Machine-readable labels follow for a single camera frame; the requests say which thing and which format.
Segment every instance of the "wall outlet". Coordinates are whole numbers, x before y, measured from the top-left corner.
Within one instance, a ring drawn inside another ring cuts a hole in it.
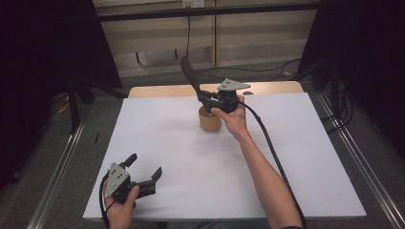
[[[192,8],[193,7],[193,0],[182,0],[182,7],[184,9]]]
[[[194,0],[193,8],[203,8],[204,0]]]

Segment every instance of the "white tabletop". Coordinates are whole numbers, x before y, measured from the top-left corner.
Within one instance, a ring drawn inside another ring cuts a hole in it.
[[[307,94],[245,97],[262,118],[291,188],[307,218],[351,218],[366,213]],[[256,219],[265,214],[238,143],[225,126],[199,127],[201,103],[191,97],[124,99],[116,128],[83,215],[100,219],[98,184],[112,162],[130,154],[127,169],[144,181],[160,166],[157,193],[137,200],[135,218],[149,220]],[[251,114],[248,128],[276,168],[266,139]]]

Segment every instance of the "hand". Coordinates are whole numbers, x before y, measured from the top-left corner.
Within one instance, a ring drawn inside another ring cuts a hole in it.
[[[238,98],[241,102],[245,102],[243,96],[238,95]],[[224,121],[226,129],[233,134],[237,140],[248,134],[246,127],[246,111],[245,106],[242,104],[238,104],[238,108],[233,113],[227,114],[219,108],[212,108],[211,113],[220,117]]]
[[[107,188],[107,180],[103,184],[102,193],[105,194]],[[127,229],[130,228],[133,221],[133,208],[135,199],[139,194],[139,186],[135,186],[131,189],[128,198],[124,204],[115,202],[114,197],[104,199],[104,205],[106,208],[111,206],[107,210],[108,219],[110,221],[110,229]]]

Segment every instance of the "forearm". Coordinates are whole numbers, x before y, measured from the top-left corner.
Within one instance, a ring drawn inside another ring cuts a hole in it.
[[[250,133],[241,132],[235,138],[244,153],[270,227],[301,226],[301,220],[288,187],[257,148]]]

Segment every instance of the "black wire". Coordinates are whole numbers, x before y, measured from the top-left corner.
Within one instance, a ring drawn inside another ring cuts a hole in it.
[[[187,50],[185,55],[188,56],[188,47],[190,46],[190,31],[191,31],[191,23],[190,23],[190,16],[188,16],[188,33],[187,33]]]
[[[277,164],[277,168],[280,171],[280,175],[283,178],[284,182],[286,183],[286,186],[288,187],[289,192],[291,193],[292,200],[294,201],[295,207],[297,208],[298,214],[300,215],[300,219],[301,219],[301,223],[303,224],[303,228],[307,228],[307,222],[305,220],[303,211],[301,210],[301,207],[300,207],[297,199],[295,198],[294,193],[292,192],[292,189],[291,189],[291,186],[289,185],[286,173],[284,172],[280,159],[277,157],[273,144],[271,143],[270,136],[268,135],[267,129],[265,127],[265,124],[263,124],[262,119],[253,111],[253,109],[251,109],[249,106],[247,106],[244,102],[242,102],[240,100],[238,100],[238,103],[243,105],[244,107],[246,107],[248,110],[250,110],[250,112],[253,114],[253,116],[256,118],[257,122],[259,123],[260,127],[262,128],[263,134],[265,134],[265,137],[266,137],[268,148],[270,149],[271,154],[273,155],[274,161]]]
[[[268,81],[272,81],[272,80],[275,80],[275,79],[279,78],[283,74],[283,70],[288,64],[290,64],[290,63],[292,63],[294,61],[298,61],[298,60],[300,60],[300,59],[289,60],[288,62],[284,63],[282,66],[279,66],[279,67],[276,67],[276,68],[273,68],[273,69],[267,69],[267,70],[249,70],[249,69],[232,68],[232,67],[220,67],[220,68],[211,68],[211,69],[207,69],[207,70],[202,70],[202,71],[197,72],[197,74],[201,75],[201,76],[208,76],[208,77],[226,79],[226,77],[220,77],[220,76],[217,76],[217,75],[214,75],[214,74],[205,74],[205,72],[212,71],[212,70],[237,70],[237,71],[263,73],[263,72],[270,72],[270,71],[275,71],[275,70],[281,69],[279,74],[277,74],[275,77],[270,78],[268,80]]]
[[[345,121],[345,119],[347,118],[346,116],[342,119],[341,124],[338,124],[337,126],[335,126],[334,128],[332,128],[331,130],[327,131],[328,134],[333,133],[334,131],[337,131],[341,128],[347,127],[349,125],[349,123],[352,121],[353,115],[354,115],[354,108],[353,108],[353,103],[352,103],[352,97],[349,96],[349,101],[351,103],[351,114],[349,115],[349,119]]]
[[[301,60],[301,59],[298,58],[298,59],[289,60],[288,62],[284,63],[283,65],[273,68],[273,69],[250,70],[250,69],[243,69],[243,68],[236,68],[236,67],[218,67],[218,68],[210,68],[210,69],[206,69],[206,70],[197,71],[197,73],[205,73],[205,72],[213,71],[213,70],[238,70],[238,71],[255,72],[255,73],[271,72],[271,71],[275,71],[278,69],[283,69],[286,65],[288,65],[292,62],[295,62],[295,61],[299,61],[299,60]]]
[[[114,202],[112,202],[111,204],[110,204],[110,206],[108,206],[106,209],[105,209],[105,212],[108,212],[108,209],[110,209],[112,206],[113,206],[113,204],[115,204],[116,203],[116,200],[114,199]]]
[[[107,228],[110,228],[110,221],[108,220],[107,211],[104,210],[103,195],[102,195],[102,187],[104,185],[105,180],[107,180],[107,178],[108,178],[108,174],[109,174],[109,172],[107,172],[107,174],[101,180],[100,188],[99,188],[99,192],[98,192],[98,201],[99,201],[99,204],[100,204],[101,216],[102,216],[102,220],[104,222],[104,225]]]

